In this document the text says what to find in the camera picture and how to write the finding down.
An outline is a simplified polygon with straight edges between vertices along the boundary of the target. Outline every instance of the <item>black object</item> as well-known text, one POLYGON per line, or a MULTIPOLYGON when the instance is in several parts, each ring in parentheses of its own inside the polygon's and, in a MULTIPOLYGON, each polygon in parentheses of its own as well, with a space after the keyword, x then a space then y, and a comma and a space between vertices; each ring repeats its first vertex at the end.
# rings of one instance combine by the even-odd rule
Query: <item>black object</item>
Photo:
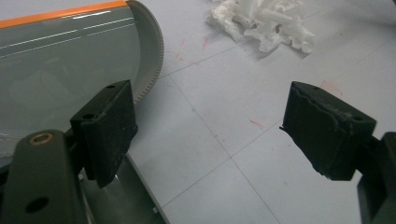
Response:
POLYGON ((16 147, 2 223, 87 223, 77 174, 102 188, 114 178, 137 132, 130 81, 107 86, 71 119, 67 133, 46 130, 16 147))
POLYGON ((312 163, 331 180, 350 180, 359 170, 363 224, 396 223, 396 133, 372 137, 375 120, 326 91, 292 82, 283 127, 312 163))

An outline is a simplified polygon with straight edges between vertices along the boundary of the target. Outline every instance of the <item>crumpled white paper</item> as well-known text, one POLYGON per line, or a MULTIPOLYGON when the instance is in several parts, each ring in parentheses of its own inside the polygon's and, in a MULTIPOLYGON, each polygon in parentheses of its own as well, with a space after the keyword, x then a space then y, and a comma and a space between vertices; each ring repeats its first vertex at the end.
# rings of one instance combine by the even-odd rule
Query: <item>crumpled white paper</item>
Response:
POLYGON ((207 22, 234 41, 243 35, 260 40, 263 52, 284 43, 311 53, 314 35, 303 27, 303 6, 299 0, 221 0, 210 10, 207 22))

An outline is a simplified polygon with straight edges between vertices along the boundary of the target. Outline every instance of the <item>orange edge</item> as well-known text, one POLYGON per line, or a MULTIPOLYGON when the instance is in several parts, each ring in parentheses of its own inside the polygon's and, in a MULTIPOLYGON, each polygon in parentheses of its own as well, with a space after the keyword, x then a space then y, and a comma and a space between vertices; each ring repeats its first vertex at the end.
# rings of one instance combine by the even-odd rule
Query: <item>orange edge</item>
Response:
POLYGON ((10 27, 10 26, 31 23, 31 22, 35 22, 35 21, 46 21, 46 20, 71 16, 71 15, 75 15, 75 14, 81 14, 81 13, 90 12, 90 11, 97 11, 97 10, 106 9, 106 8, 125 7, 125 6, 127 6, 127 4, 124 1, 117 0, 117 1, 113 1, 113 2, 101 3, 101 4, 90 5, 90 6, 85 6, 85 7, 74 7, 74 8, 69 8, 69 9, 65 9, 65 10, 36 14, 36 15, 32 15, 32 16, 19 17, 19 18, 15 18, 15 19, 0 21, 0 29, 10 27))

